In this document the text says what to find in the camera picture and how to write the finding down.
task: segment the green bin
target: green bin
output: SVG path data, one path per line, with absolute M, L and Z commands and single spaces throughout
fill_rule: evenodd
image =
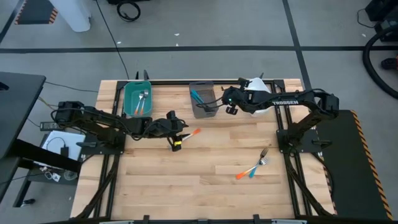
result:
M 148 96 L 145 98 L 143 114 L 140 115 L 144 97 L 140 101 L 139 94 L 143 93 L 144 90 L 148 90 Z M 134 115 L 138 103 L 138 114 Z M 132 117 L 149 117 L 152 114 L 152 88 L 150 82 L 130 82 L 124 87 L 124 112 Z

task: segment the wooden table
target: wooden table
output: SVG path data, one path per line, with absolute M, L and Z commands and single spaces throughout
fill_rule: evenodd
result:
M 302 90 L 299 79 L 286 79 L 286 91 Z M 104 80 L 99 88 L 96 108 L 111 113 L 116 80 Z M 277 121 L 271 108 L 253 118 L 238 111 L 236 116 L 222 107 L 214 118 L 195 119 L 188 85 L 153 86 L 152 117 L 165 118 L 175 110 L 190 126 L 184 133 L 201 128 L 201 133 L 183 142 L 178 152 L 167 150 L 165 139 L 126 139 L 126 150 L 119 163 L 112 220 L 249 219 L 293 218 L 284 159 L 279 152 L 275 131 Z M 216 98 L 222 95 L 215 86 Z M 123 93 L 119 102 L 119 114 Z M 293 121 L 300 121 L 308 109 L 291 107 Z M 287 127 L 282 109 L 284 127 Z M 269 163 L 259 167 L 254 178 L 236 180 L 235 175 L 256 163 L 264 147 Z M 310 154 L 302 154 L 307 186 L 324 206 L 334 213 L 323 166 Z M 71 217 L 79 214 L 98 188 L 103 156 L 84 163 L 78 182 Z M 304 214 L 299 188 L 300 211 Z M 108 193 L 105 192 L 101 214 Z

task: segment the black hose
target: black hose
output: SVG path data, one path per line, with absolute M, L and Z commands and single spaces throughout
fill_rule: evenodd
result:
M 138 11 L 137 16 L 136 17 L 129 17 L 125 12 L 120 11 L 120 7 L 124 4 L 130 4 L 133 7 L 135 7 Z M 118 15 L 120 16 L 120 18 L 126 22 L 132 22 L 132 21 L 136 21 L 140 16 L 141 16 L 141 9 L 139 8 L 139 6 L 137 5 L 137 3 L 135 3 L 132 0 L 126 0 L 126 1 L 121 1 L 118 6 L 117 6 L 117 10 L 118 10 Z
M 379 74 L 375 71 L 371 59 L 369 57 L 369 53 L 371 50 L 371 47 L 373 44 L 380 39 L 382 36 L 398 30 L 398 25 L 389 27 L 387 29 L 384 29 L 381 32 L 378 32 L 375 36 L 373 36 L 368 43 L 365 45 L 365 49 L 363 50 L 362 54 L 362 61 L 363 65 L 365 66 L 366 71 L 368 71 L 369 76 L 373 79 L 373 81 L 383 90 L 385 91 L 388 95 L 394 97 L 395 99 L 398 99 L 398 91 L 395 91 L 393 88 L 391 88 L 382 78 L 380 78 Z

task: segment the black metal frame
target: black metal frame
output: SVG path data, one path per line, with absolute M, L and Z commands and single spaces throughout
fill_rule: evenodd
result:
M 148 75 L 144 72 L 144 79 L 149 80 Z M 151 85 L 189 85 L 191 82 L 197 82 L 199 80 L 149 80 L 151 82 Z M 236 80 L 206 80 L 206 81 L 212 81 L 215 85 L 236 85 Z M 114 101 L 113 101 L 113 108 L 112 108 L 112 114 L 116 114 L 119 106 L 119 99 L 120 99 L 120 94 L 121 90 L 124 88 L 126 84 L 128 84 L 129 81 L 118 81 L 116 84 L 116 92 L 114 96 Z M 277 92 L 277 88 L 280 88 L 281 92 L 285 92 L 285 84 L 283 80 L 264 80 L 264 83 L 266 85 L 271 86 L 271 91 L 273 93 Z M 292 124 L 292 116 L 290 113 L 290 108 L 289 106 L 284 106 L 285 113 L 286 113 L 286 118 L 287 118 L 287 123 Z M 276 118 L 277 118 L 277 124 L 278 124 L 278 129 L 283 130 L 284 125 L 282 121 L 282 115 L 280 112 L 279 106 L 275 106 L 275 113 L 276 113 Z M 108 202 L 106 205 L 106 215 L 105 218 L 110 219 L 111 214 L 112 214 L 112 207 L 113 207 L 113 198 L 114 198 L 114 191 L 115 191 L 115 186 L 116 186 L 116 177 L 117 177 L 117 171 L 118 171 L 118 166 L 119 166 L 119 155 L 114 156 L 114 161 L 113 161 L 113 166 L 116 166 L 116 173 L 114 174 L 114 177 L 111 180 L 111 184 L 109 187 L 109 195 L 108 195 Z M 302 168 L 302 163 L 300 160 L 300 155 L 299 153 L 294 154 L 294 159 L 295 159 L 295 164 L 296 164 L 296 169 L 297 169 L 297 174 L 300 178 L 301 181 L 305 183 L 305 178 L 303 174 L 303 168 Z M 287 172 L 287 178 L 289 182 L 289 190 L 290 190 L 290 196 L 292 199 L 292 207 L 294 211 L 295 217 L 300 216 L 300 209 L 299 209 L 299 202 L 297 200 L 297 193 L 295 189 L 295 182 L 294 179 L 289 175 L 288 173 L 288 166 L 287 163 L 290 162 L 290 155 L 289 154 L 284 154 L 284 160 L 285 160 L 285 166 L 286 166 L 286 172 Z M 109 156 L 104 155 L 104 160 L 103 160 L 103 165 L 101 168 L 101 175 L 100 175 L 100 180 L 99 180 L 99 189 L 101 188 L 106 188 L 107 186 L 104 185 L 105 178 L 106 178 L 106 173 L 108 170 L 108 164 L 109 164 Z M 304 196 L 304 193 L 302 194 L 303 201 L 304 201 L 304 206 L 305 206 L 305 213 L 306 215 L 312 215 L 311 211 L 311 206 L 307 200 L 307 198 Z M 94 218 L 100 217 L 100 211 L 101 211 L 101 198 L 98 200 L 97 204 L 95 205 L 95 211 L 94 211 Z M 233 223 L 236 220 L 217 220 L 220 223 Z M 171 220 L 170 222 L 187 222 L 187 220 Z M 239 220 L 240 223 L 252 223 L 253 220 Z

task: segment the black mat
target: black mat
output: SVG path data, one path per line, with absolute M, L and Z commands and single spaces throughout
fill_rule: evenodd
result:
M 53 24 L 57 14 L 49 0 L 25 0 L 15 24 Z
M 323 150 L 334 181 L 339 217 L 392 219 L 368 145 L 356 114 L 341 110 L 331 121 L 317 125 L 319 138 L 333 144 Z

